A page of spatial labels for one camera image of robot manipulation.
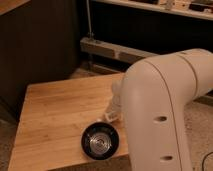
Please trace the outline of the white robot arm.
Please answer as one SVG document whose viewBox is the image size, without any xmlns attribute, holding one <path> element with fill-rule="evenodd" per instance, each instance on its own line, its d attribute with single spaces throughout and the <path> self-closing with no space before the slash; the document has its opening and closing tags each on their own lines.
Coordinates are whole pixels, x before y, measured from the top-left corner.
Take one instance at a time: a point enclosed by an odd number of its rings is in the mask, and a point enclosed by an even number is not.
<svg viewBox="0 0 213 171">
<path fill-rule="evenodd" d="M 149 57 L 121 82 L 132 171 L 193 171 L 184 108 L 213 90 L 213 53 L 190 49 Z"/>
</svg>

